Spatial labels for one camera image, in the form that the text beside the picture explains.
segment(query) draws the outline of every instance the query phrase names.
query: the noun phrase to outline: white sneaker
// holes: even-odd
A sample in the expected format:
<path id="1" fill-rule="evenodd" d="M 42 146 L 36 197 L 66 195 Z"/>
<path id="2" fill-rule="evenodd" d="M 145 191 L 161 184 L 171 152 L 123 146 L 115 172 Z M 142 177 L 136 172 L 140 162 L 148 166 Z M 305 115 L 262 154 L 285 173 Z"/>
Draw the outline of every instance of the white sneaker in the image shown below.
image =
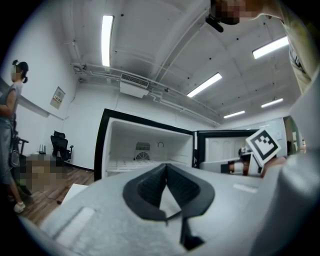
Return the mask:
<path id="1" fill-rule="evenodd" d="M 22 202 L 22 203 L 16 203 L 13 210 L 17 213 L 20 214 L 22 213 L 26 208 L 26 205 Z"/>

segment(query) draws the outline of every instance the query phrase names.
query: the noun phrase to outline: woman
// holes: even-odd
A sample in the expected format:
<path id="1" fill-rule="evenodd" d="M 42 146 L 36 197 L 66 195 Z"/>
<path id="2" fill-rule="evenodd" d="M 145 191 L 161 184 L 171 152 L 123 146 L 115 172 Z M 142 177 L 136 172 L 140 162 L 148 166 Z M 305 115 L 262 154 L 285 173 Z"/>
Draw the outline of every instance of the woman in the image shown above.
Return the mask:
<path id="1" fill-rule="evenodd" d="M 8 190 L 12 193 L 16 201 L 16 205 L 13 208 L 16 213 L 21 213 L 26 206 L 21 200 L 17 185 L 11 176 L 11 167 L 9 164 L 10 144 L 12 138 L 12 122 L 23 84 L 28 81 L 28 71 L 29 67 L 26 62 L 18 62 L 15 60 L 12 63 L 11 70 L 13 85 L 0 97 L 0 175 L 2 183 L 8 185 Z"/>

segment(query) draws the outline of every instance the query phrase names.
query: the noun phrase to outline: ceiling light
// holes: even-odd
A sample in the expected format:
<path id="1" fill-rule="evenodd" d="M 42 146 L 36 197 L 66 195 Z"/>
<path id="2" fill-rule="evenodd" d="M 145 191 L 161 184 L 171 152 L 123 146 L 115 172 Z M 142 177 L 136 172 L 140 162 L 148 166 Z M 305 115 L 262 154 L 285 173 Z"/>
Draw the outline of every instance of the ceiling light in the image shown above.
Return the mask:
<path id="1" fill-rule="evenodd" d="M 198 93 L 200 93 L 204 89 L 208 88 L 209 86 L 212 86 L 215 82 L 219 81 L 221 78 L 222 78 L 222 76 L 219 73 L 215 74 L 209 80 L 205 81 L 199 87 L 197 87 L 192 92 L 190 92 L 187 96 L 192 98 L 193 96 L 197 95 Z"/>
<path id="2" fill-rule="evenodd" d="M 266 54 L 269 54 L 275 50 L 278 50 L 279 48 L 281 47 L 284 47 L 284 46 L 287 46 L 289 44 L 289 40 L 288 40 L 288 37 L 285 36 L 285 37 L 282 37 L 276 41 L 273 41 L 257 50 L 254 50 L 252 53 L 253 53 L 253 56 L 255 59 L 258 59 Z"/>
<path id="3" fill-rule="evenodd" d="M 261 108 L 266 108 L 266 107 L 272 106 L 272 105 L 274 105 L 274 104 L 278 104 L 278 103 L 283 102 L 283 101 L 284 101 L 283 98 L 277 99 L 277 100 L 275 100 L 275 101 L 272 101 L 272 102 L 269 102 L 269 103 L 267 103 L 267 104 L 262 105 Z"/>
<path id="4" fill-rule="evenodd" d="M 113 22 L 113 16 L 103 16 L 101 31 L 101 54 L 102 65 L 107 67 L 110 67 L 110 44 Z"/>
<path id="5" fill-rule="evenodd" d="M 238 113 L 226 115 L 226 116 L 224 117 L 224 119 L 232 118 L 232 117 L 235 117 L 235 116 L 239 116 L 239 115 L 242 115 L 242 114 L 244 114 L 244 113 L 246 113 L 246 112 L 245 112 L 245 111 L 241 111 L 241 112 L 238 112 Z"/>

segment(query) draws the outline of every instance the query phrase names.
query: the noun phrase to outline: open freezer door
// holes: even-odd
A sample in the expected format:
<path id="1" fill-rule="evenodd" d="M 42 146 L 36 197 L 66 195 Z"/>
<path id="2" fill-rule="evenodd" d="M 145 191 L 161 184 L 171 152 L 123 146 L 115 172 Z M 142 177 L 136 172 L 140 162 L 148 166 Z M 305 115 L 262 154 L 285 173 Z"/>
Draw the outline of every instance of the open freezer door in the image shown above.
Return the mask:
<path id="1" fill-rule="evenodd" d="M 200 168 L 203 162 L 217 162 L 234 159 L 239 156 L 239 149 L 246 145 L 246 138 L 256 130 L 206 130 L 197 131 L 196 164 Z"/>

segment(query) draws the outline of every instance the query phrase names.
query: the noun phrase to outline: air vent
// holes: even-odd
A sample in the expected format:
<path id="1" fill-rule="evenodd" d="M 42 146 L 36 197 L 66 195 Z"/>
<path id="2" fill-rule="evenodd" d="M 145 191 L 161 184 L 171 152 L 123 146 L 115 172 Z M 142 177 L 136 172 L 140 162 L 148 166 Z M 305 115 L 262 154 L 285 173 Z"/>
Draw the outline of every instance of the air vent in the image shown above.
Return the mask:
<path id="1" fill-rule="evenodd" d="M 138 142 L 135 146 L 135 150 L 150 151 L 150 143 Z"/>
<path id="2" fill-rule="evenodd" d="M 135 160 L 137 160 L 137 161 L 149 161 L 150 158 L 149 158 L 149 155 L 146 152 L 141 152 L 136 156 Z"/>
<path id="3" fill-rule="evenodd" d="M 141 88 L 148 88 L 149 86 L 149 82 L 146 81 L 146 80 L 143 80 L 141 78 L 138 78 L 138 77 L 135 77 L 135 76 L 132 76 L 132 75 L 127 75 L 127 74 L 122 74 L 121 75 L 121 80 L 126 82 L 126 83 L 129 83 L 129 84 L 132 84 L 132 85 L 135 85 L 135 86 L 139 86 Z"/>

